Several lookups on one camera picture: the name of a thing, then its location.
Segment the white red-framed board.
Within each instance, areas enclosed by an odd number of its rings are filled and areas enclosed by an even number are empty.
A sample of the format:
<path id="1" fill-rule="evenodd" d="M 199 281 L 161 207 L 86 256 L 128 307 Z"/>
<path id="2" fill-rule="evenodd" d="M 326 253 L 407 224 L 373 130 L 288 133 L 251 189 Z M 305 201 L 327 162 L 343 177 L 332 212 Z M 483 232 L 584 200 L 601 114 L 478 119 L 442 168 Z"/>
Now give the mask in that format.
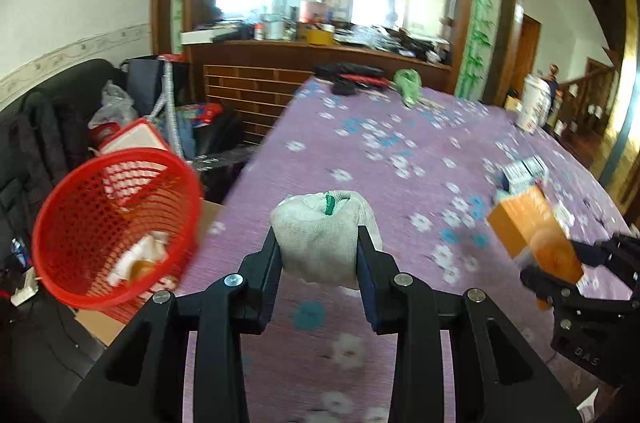
<path id="1" fill-rule="evenodd" d="M 149 121 L 138 119 L 108 137 L 99 146 L 99 153 L 110 154 L 115 151 L 136 148 L 154 148 L 170 151 L 168 143 L 160 136 L 157 129 Z"/>

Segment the green crumpled cloth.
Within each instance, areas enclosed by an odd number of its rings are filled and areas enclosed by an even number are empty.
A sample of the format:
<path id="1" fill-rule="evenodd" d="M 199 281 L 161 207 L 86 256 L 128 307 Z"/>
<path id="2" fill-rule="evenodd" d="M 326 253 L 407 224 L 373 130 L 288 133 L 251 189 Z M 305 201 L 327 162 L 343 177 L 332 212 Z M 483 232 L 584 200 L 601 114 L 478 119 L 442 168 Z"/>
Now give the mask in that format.
<path id="1" fill-rule="evenodd" d="M 418 104 L 421 98 L 422 79 L 416 70 L 401 69 L 396 71 L 394 85 L 405 107 L 411 109 Z"/>

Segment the wooden brick-pattern counter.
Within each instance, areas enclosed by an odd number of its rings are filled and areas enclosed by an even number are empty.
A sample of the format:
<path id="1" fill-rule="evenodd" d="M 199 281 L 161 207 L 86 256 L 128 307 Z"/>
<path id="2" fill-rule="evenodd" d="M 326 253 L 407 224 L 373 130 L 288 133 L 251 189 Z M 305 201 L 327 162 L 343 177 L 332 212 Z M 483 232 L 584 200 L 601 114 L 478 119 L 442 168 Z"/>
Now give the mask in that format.
<path id="1" fill-rule="evenodd" d="M 456 84 L 449 66 L 364 48 L 226 41 L 186 45 L 183 53 L 194 97 L 235 110 L 245 124 L 244 140 L 251 145 L 262 142 L 317 66 L 353 62 L 378 67 L 387 79 L 400 69 L 414 69 L 424 86 L 446 93 Z"/>

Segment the blue white medicine box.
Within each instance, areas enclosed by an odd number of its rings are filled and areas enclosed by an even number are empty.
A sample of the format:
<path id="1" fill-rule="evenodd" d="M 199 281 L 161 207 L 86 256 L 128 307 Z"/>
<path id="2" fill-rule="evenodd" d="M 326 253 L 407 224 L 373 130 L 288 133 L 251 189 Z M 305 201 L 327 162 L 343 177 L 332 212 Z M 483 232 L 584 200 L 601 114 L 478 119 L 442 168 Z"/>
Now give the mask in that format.
<path id="1" fill-rule="evenodd" d="M 502 169 L 501 187 L 510 195 L 519 194 L 534 185 L 544 185 L 549 178 L 549 169 L 544 160 L 533 156 L 514 161 Z"/>

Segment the white power strip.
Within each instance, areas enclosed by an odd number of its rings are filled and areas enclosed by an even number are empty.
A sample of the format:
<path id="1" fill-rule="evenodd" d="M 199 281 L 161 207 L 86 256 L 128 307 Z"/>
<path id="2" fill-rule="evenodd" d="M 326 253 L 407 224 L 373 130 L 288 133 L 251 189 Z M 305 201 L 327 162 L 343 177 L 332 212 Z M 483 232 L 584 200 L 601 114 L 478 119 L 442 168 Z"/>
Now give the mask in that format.
<path id="1" fill-rule="evenodd" d="M 34 267 L 30 267 L 23 273 L 22 284 L 11 295 L 11 303 L 18 307 L 34 297 L 39 290 L 39 278 Z"/>

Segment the white cartoon paper cup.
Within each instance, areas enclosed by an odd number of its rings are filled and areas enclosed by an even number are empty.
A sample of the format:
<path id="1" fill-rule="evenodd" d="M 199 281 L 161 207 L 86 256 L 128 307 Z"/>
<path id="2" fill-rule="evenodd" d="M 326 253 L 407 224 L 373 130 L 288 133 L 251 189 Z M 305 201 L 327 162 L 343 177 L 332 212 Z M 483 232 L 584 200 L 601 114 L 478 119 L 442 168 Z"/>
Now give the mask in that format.
<path id="1" fill-rule="evenodd" d="M 551 102 L 551 88 L 539 76 L 526 76 L 521 96 L 521 109 L 515 125 L 526 133 L 533 133 L 547 119 Z"/>

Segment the black red tool on table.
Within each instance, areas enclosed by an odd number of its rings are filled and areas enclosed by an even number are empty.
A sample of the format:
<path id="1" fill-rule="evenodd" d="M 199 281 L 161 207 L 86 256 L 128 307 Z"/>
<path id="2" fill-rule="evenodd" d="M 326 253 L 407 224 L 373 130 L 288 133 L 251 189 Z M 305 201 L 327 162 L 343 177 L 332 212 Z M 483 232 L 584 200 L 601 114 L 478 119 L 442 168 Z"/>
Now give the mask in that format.
<path id="1" fill-rule="evenodd" d="M 314 66 L 314 76 L 331 83 L 331 93 L 337 96 L 352 96 L 361 91 L 385 91 L 390 87 L 381 68 L 335 62 L 335 64 Z"/>

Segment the red plastic mesh basket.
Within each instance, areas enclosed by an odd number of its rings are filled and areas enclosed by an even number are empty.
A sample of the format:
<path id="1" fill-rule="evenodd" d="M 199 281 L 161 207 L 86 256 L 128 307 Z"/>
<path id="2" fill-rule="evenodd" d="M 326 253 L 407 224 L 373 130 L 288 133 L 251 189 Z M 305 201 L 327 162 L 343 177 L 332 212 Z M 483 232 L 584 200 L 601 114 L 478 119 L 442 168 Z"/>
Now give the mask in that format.
<path id="1" fill-rule="evenodd" d="M 58 301 L 127 322 L 174 290 L 196 249 L 198 175 L 167 150 L 126 149 L 68 174 L 39 211 L 32 258 Z"/>

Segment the stair newel post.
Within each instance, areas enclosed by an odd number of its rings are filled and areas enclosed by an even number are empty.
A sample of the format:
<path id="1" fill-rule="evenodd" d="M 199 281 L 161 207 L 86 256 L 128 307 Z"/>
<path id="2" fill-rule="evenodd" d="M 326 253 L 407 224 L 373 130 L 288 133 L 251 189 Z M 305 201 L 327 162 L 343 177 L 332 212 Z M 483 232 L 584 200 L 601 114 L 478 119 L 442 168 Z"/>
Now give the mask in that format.
<path id="1" fill-rule="evenodd" d="M 549 102 L 549 108 L 547 112 L 547 119 L 550 119 L 551 117 L 551 113 L 553 111 L 554 103 L 555 103 L 555 95 L 559 88 L 558 73 L 559 73 L 559 67 L 555 64 L 551 64 L 549 66 L 548 74 L 544 77 L 544 80 L 547 82 L 550 90 L 550 102 Z"/>

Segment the orange cardboard box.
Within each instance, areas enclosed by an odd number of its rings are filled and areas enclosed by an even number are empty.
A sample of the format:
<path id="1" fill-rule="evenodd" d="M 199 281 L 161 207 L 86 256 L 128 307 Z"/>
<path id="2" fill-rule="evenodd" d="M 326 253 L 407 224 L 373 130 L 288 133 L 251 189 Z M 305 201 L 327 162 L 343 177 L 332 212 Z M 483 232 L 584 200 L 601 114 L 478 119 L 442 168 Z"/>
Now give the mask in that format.
<path id="1" fill-rule="evenodd" d="M 538 268 L 571 285 L 582 280 L 582 263 L 537 186 L 500 200 L 487 221 L 518 269 Z"/>

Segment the white wadded tissue ball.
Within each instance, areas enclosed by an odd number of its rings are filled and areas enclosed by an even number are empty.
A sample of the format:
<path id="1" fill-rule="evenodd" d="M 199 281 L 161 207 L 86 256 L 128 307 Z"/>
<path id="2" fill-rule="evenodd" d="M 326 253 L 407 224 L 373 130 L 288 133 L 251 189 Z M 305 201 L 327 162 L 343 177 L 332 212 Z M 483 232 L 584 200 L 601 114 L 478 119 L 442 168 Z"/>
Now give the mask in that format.
<path id="1" fill-rule="evenodd" d="M 373 247 L 383 242 L 369 202 L 356 191 L 332 190 L 291 196 L 270 213 L 284 270 L 308 283 L 356 290 L 358 229 Z"/>

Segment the clear plastic bag on sofa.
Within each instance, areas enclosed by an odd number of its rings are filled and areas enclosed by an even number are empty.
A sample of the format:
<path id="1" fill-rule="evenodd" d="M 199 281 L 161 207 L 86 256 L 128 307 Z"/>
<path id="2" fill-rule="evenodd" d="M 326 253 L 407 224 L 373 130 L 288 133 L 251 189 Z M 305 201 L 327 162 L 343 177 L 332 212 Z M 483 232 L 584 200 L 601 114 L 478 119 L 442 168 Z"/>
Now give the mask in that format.
<path id="1" fill-rule="evenodd" d="M 90 130 L 107 123 L 115 123 L 120 128 L 124 128 L 137 120 L 138 113 L 134 109 L 134 99 L 122 87 L 108 80 L 102 88 L 101 96 L 101 107 L 88 122 Z"/>

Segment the purple floral tablecloth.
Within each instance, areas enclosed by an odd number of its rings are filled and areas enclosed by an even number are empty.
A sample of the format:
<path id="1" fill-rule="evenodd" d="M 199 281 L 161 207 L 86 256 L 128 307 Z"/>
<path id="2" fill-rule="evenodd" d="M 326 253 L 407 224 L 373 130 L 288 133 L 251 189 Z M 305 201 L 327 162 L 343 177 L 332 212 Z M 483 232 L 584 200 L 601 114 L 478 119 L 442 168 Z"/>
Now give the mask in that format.
<path id="1" fill-rule="evenodd" d="M 307 82 L 245 166 L 179 290 L 204 290 L 262 247 L 285 198 L 356 191 L 374 212 L 399 268 L 436 290 L 479 287 L 544 359 L 574 401 L 598 381 L 555 354 L 553 318 L 521 285 L 518 267 L 487 224 L 504 165 L 537 156 L 547 198 L 570 212 L 570 238 L 608 239 L 627 226 L 597 180 L 543 131 L 519 130 L 509 112 L 424 91 L 337 97 Z M 392 392 L 396 341 L 374 334 L 360 296 L 344 287 L 281 279 L 264 334 L 242 342 L 255 422 L 379 422 Z"/>

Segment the black leather sofa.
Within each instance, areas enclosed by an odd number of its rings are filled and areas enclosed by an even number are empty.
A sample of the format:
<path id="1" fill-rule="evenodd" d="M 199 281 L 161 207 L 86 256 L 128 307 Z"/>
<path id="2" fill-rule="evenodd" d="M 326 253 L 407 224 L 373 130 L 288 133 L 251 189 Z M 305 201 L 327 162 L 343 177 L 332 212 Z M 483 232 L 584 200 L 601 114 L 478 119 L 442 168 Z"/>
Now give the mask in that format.
<path id="1" fill-rule="evenodd" d="M 100 347 L 45 287 L 20 306 L 9 297 L 32 266 L 36 217 L 54 187 L 90 156 L 88 122 L 103 86 L 125 85 L 93 59 L 36 85 L 1 111 L 1 415 L 51 421 Z"/>

